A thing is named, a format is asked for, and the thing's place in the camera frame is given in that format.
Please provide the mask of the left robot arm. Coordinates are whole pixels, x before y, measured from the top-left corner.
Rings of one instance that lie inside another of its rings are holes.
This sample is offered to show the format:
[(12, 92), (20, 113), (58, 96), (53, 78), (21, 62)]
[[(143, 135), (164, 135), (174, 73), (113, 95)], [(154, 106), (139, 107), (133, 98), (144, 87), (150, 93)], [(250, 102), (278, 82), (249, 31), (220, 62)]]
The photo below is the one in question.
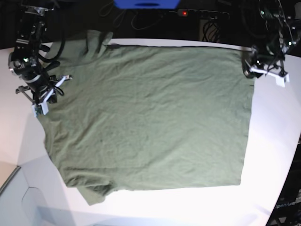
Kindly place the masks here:
[(246, 78), (263, 75), (288, 80), (285, 56), (301, 41), (301, 21), (286, 15), (279, 0), (244, 0), (242, 23), (256, 40), (242, 62)]

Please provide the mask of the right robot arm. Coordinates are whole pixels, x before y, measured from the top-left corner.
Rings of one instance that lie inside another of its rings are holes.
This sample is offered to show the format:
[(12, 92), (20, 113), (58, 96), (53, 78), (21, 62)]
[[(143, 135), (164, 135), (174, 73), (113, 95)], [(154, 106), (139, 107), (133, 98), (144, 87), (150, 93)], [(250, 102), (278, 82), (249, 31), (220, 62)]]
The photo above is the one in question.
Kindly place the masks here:
[(40, 52), (50, 51), (42, 43), (47, 30), (46, 13), (54, 10), (56, 5), (29, 0), (22, 6), (25, 10), (20, 19), (14, 51), (8, 58), (8, 68), (26, 85), (18, 87), (15, 93), (23, 93), (34, 105), (42, 101), (53, 104), (57, 102), (57, 96), (63, 96), (64, 92), (58, 87), (59, 79), (55, 75), (49, 75), (48, 71), (60, 66), (58, 59), (65, 46), (65, 33), (62, 33), (57, 54), (52, 58), (45, 58)]

